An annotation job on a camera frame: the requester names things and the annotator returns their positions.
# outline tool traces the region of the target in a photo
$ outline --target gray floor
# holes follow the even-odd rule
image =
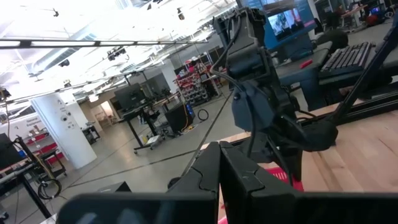
[[[349,43],[379,42],[390,26],[391,24],[383,24],[351,34]],[[222,91],[223,96],[195,108],[195,112],[201,108],[209,112],[207,121],[200,123],[195,118],[195,124],[198,125],[195,129],[178,138],[164,141],[153,151],[141,150],[138,156],[132,150],[138,146],[138,143],[126,123],[106,129],[101,133],[102,139],[93,144],[93,149],[98,156],[95,161],[79,170],[74,170],[68,162],[65,162],[68,176],[60,177],[63,187],[61,195],[72,198],[80,193],[94,192],[99,188],[121,181],[126,181],[135,192],[164,192],[169,180],[182,173],[191,159],[193,151],[200,146],[203,139],[206,143],[243,131],[233,123],[231,99],[225,103],[225,97],[229,95],[228,89],[224,87]],[[302,92],[298,90],[294,95],[298,98],[301,107],[306,108],[307,104]],[[221,110],[220,116],[206,137],[209,127],[223,105],[224,108]],[[133,126],[138,133],[147,134],[149,132],[147,126],[139,125],[136,119],[133,120]],[[57,213],[65,202],[64,198],[58,197],[47,202],[47,208],[51,213]],[[17,204],[16,223],[35,224],[44,220],[25,189],[21,188],[18,193],[13,193],[1,200],[1,205],[10,214],[10,219],[6,223],[15,223]]]

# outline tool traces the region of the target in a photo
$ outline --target white column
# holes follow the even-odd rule
[[[59,93],[30,100],[63,155],[79,169],[97,158]]]
[[[163,76],[166,79],[167,84],[172,93],[175,93],[178,89],[177,84],[174,83],[174,80],[177,78],[174,72],[174,66],[170,59],[166,59],[163,61],[164,65],[160,66],[162,70]]]
[[[72,114],[73,118],[80,128],[87,127],[86,123],[88,122],[88,120],[77,102],[68,103],[67,110]]]

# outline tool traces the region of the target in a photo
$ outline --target keyboard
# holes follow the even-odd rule
[[[364,70],[372,43],[363,42],[344,49],[337,49],[322,67],[319,78],[328,78]]]

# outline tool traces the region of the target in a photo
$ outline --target red object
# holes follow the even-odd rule
[[[34,136],[34,138],[35,138],[35,141],[37,142],[37,141],[42,140],[43,138],[47,137],[48,135],[49,135],[48,133],[38,134],[38,135]],[[35,143],[35,141],[33,141],[32,139],[29,139],[26,144],[31,145],[31,144]]]
[[[268,171],[270,174],[274,175],[279,180],[285,182],[286,184],[289,183],[289,179],[287,178],[287,175],[286,175],[285,171],[282,170],[282,168],[275,167],[275,168],[271,168],[271,169],[266,169],[266,171]],[[301,181],[296,181],[294,178],[293,178],[293,188],[296,190],[299,190],[299,191],[304,191],[303,183],[301,183]]]
[[[48,152],[49,150],[55,149],[56,147],[57,147],[57,143],[54,142],[54,143],[49,144],[48,146],[44,146],[44,147],[41,148],[38,152],[46,153],[46,152]],[[58,157],[59,159],[61,159],[61,158],[63,157],[62,152],[57,153],[57,157]],[[48,161],[50,164],[53,164],[54,162],[57,161],[57,158],[51,157],[51,158],[47,159],[47,161]]]
[[[300,65],[300,69],[303,69],[303,68],[305,68],[305,67],[307,67],[307,66],[309,66],[309,65],[311,65],[311,64],[312,64],[312,59],[306,60],[305,62],[303,62],[303,63]]]
[[[279,180],[285,182],[286,184],[289,183],[289,179],[287,178],[287,175],[286,175],[285,171],[282,170],[282,168],[275,167],[275,168],[266,169],[266,171],[268,171],[270,174],[274,175]],[[296,181],[294,178],[293,178],[293,188],[296,190],[299,190],[299,191],[304,191],[303,183],[301,183],[301,181]],[[228,224],[226,216],[221,218],[220,220],[218,220],[218,224]]]
[[[368,26],[375,26],[379,24],[379,18],[376,15],[371,15],[366,18]]]

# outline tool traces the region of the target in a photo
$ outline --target ceiling light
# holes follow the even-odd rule
[[[92,103],[95,102],[99,99],[99,97],[97,95],[91,95],[88,97],[88,100]]]

